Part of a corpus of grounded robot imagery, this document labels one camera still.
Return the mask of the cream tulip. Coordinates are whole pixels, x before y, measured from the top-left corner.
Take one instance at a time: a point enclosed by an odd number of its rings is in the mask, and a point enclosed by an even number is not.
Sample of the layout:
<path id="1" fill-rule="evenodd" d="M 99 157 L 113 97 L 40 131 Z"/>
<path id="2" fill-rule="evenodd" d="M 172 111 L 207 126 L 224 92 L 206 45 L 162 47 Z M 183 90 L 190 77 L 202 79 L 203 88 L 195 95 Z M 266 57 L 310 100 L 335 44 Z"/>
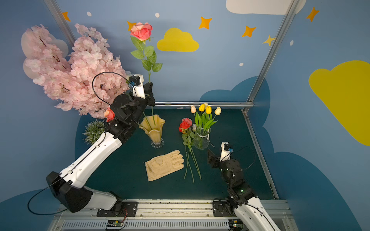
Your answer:
<path id="1" fill-rule="evenodd" d="M 198 112 L 197 112 L 197 108 L 194 105 L 192 105 L 191 108 L 190 108 L 190 110 L 191 110 L 191 113 L 195 117 L 195 124 L 196 124 L 196 126 L 198 126 Z"/>

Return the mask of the yellow tulip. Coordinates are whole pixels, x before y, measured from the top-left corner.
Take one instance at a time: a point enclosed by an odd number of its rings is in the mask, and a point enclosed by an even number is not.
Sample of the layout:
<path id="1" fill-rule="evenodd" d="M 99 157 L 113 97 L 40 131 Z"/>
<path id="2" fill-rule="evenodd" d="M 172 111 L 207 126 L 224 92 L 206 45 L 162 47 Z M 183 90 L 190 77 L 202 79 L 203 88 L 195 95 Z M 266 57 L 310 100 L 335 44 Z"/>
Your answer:
<path id="1" fill-rule="evenodd" d="M 204 116 L 203 128 L 204 131 L 206 132 L 209 129 L 210 120 L 212 120 L 212 107 L 209 106 L 208 104 L 205 104 L 205 113 L 203 114 L 203 116 Z"/>
<path id="2" fill-rule="evenodd" d="M 205 104 L 202 104 L 200 107 L 199 107 L 199 113 L 198 113 L 198 126 L 200 128 L 202 128 L 202 126 L 204 125 L 204 121 L 205 121 L 205 117 L 203 116 L 204 112 L 205 112 L 205 109 L 206 109 L 206 105 Z"/>

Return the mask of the red rose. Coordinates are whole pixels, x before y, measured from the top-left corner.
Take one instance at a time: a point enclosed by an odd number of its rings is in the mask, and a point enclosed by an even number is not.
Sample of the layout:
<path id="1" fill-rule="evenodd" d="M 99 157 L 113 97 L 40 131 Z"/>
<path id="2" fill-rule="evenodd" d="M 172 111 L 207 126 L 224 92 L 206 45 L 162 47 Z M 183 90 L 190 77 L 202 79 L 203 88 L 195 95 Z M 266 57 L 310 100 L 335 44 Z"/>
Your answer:
<path id="1" fill-rule="evenodd" d="M 191 121 L 187 121 L 183 119 L 182 123 L 179 126 L 179 131 L 182 133 L 182 139 L 183 139 L 183 145 L 185 147 L 185 153 L 186 153 L 186 172 L 184 175 L 184 179 L 186 178 L 188 172 L 190 171 L 192 181 L 194 181 L 194 175 L 193 170 L 190 165 L 190 158 L 193 157 L 193 138 L 195 137 L 195 134 L 192 130 L 192 124 Z"/>

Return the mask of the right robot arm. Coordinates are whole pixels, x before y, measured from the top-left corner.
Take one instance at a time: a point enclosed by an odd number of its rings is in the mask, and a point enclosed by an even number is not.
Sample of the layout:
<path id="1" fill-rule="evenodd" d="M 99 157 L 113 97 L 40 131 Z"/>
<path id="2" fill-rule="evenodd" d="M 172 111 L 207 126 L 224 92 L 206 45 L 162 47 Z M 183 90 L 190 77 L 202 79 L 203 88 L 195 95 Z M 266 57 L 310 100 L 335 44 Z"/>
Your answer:
<path id="1" fill-rule="evenodd" d="M 279 231 L 278 225 L 244 179 L 239 161 L 229 156 L 216 157 L 211 150 L 207 154 L 208 163 L 221 171 L 221 178 L 228 185 L 229 196 L 225 199 L 225 206 L 229 213 L 238 217 L 249 231 Z"/>

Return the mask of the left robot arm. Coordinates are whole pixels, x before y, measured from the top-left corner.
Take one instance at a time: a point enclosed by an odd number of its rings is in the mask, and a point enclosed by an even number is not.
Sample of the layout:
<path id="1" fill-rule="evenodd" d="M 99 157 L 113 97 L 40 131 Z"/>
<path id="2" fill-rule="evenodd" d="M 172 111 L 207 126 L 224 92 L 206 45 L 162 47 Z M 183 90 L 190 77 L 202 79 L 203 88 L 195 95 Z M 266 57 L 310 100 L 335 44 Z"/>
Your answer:
<path id="1" fill-rule="evenodd" d="M 85 184 L 95 170 L 130 139 L 145 108 L 155 105 L 152 88 L 152 83 L 146 83 L 136 88 L 135 96 L 117 96 L 111 105 L 115 116 L 98 140 L 67 168 L 59 173 L 53 171 L 46 177 L 53 196 L 70 212 L 88 208 L 109 211 L 118 206 L 116 195 Z"/>

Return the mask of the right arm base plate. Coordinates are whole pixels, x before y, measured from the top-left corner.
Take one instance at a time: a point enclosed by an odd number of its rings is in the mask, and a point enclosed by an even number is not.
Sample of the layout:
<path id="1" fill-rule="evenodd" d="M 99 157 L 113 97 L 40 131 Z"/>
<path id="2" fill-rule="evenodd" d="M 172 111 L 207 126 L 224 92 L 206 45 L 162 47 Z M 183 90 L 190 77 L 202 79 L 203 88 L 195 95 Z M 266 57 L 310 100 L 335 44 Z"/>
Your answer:
<path id="1" fill-rule="evenodd" d="M 212 210 L 214 217 L 235 217 L 235 209 L 239 206 L 238 203 L 233 200 L 214 199 L 212 201 Z"/>

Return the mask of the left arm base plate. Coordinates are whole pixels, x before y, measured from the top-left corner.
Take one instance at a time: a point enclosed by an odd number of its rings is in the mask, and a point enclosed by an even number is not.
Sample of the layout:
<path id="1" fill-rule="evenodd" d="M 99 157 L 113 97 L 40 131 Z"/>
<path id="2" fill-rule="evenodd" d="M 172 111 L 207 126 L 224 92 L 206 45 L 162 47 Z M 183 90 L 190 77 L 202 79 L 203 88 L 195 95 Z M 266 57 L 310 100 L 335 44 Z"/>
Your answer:
<path id="1" fill-rule="evenodd" d="M 138 202 L 135 201 L 118 201 L 110 210 L 99 209 L 97 217 L 135 217 Z"/>

